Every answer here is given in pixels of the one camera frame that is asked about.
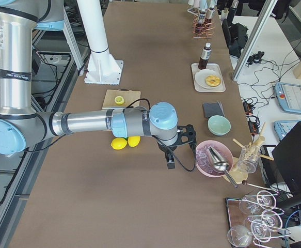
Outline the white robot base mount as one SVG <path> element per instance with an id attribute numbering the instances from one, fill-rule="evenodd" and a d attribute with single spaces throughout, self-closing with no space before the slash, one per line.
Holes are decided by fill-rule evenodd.
<path id="1" fill-rule="evenodd" d="M 91 52 L 85 83 L 119 85 L 123 61 L 115 60 L 109 51 L 100 2 L 80 0 L 77 4 Z"/>

